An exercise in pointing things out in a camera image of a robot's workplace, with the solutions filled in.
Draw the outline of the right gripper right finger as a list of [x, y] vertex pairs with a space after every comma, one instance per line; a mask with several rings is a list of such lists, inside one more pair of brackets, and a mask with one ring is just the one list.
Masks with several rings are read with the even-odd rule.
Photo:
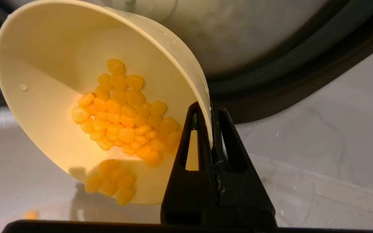
[[276, 228], [275, 208], [225, 107], [213, 112], [212, 166], [222, 224]]

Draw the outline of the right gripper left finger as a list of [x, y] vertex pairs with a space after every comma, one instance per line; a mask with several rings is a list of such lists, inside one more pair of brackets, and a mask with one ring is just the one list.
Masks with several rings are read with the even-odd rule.
[[[186, 169], [192, 131], [197, 132], [198, 170]], [[160, 208], [160, 221], [170, 225], [204, 225], [215, 209], [217, 195], [209, 133], [198, 102], [186, 114], [185, 125]]]

